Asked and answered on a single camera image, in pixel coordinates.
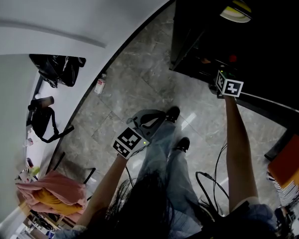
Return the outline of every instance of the black shoe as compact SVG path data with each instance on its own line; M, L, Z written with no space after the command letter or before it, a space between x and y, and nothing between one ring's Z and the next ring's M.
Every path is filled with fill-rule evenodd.
M190 144L189 138L188 138L188 137L183 137L183 138L178 142L178 144L176 145L176 148L175 148L175 149L179 149L179 150L181 150L181 151L187 152L188 149L189 149L189 144Z
M167 111L166 120L175 123L179 114L180 114L179 108L177 106L173 106Z

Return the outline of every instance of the jeans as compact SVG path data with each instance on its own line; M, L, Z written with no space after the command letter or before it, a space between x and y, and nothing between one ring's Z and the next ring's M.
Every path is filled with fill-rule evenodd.
M166 182L167 197L174 209L196 220L188 201L198 204L198 198L189 180L185 152L173 150L168 158L174 131L175 125L169 121L164 121L158 128L151 139L137 180L141 180L146 173L157 171L162 181Z

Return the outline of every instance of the black bag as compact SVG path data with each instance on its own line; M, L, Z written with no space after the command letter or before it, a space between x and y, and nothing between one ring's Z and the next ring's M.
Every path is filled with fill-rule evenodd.
M50 117L52 116L52 126L54 130L54 136L52 136L49 140L43 138L46 128L49 124ZM32 128L35 134L44 142L50 143L56 139L59 139L74 129L74 126L70 126L68 129L64 130L59 134L59 130L55 124L55 115L54 110L51 107L45 107L40 109L35 109L32 114L31 120Z
M73 87L79 68L86 62L85 58L58 55L29 54L29 57L39 74L53 88L57 88L58 82Z

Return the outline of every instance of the person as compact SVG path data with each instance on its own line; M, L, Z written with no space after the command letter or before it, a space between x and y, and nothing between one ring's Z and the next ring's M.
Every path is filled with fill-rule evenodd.
M224 98L229 212L235 212L246 201L247 211L215 225L208 205L203 204L205 208L202 208L188 175L185 153L189 139L184 137L171 148L174 123L180 113L179 108L172 107L151 139L134 187L130 189L129 182L124 182L112 201L127 164L118 155L73 230L59 231L55 238L179 239L196 235L208 226L215 227L214 238L275 238L274 214L268 206L259 203L249 140L236 101L233 97Z

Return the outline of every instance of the gray tile floor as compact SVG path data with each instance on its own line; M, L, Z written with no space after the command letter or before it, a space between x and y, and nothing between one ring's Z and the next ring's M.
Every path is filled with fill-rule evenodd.
M176 138L191 140L186 153L189 176L198 196L202 191L195 179L196 171L213 176L218 153L226 141L224 101L211 94L206 83L168 69L172 38L174 4L157 16L123 50L107 70L103 93L93 91L74 119L75 130L65 136L53 163L66 152L59 170L83 181L89 168L96 172L89 181L89 191L97 186L116 157L110 147L117 130L127 118L142 109L166 111L180 107ZM275 208L279 200L273 185L266 180L267 161L264 154L276 143L285 129L246 108L239 107L250 139L254 173L260 200ZM145 152L128 162L133 178L137 177ZM227 190L228 178L223 153L218 165L217 181ZM121 181L127 179L124 172ZM212 194L212 182L201 179ZM228 201L216 190L218 203L227 212Z

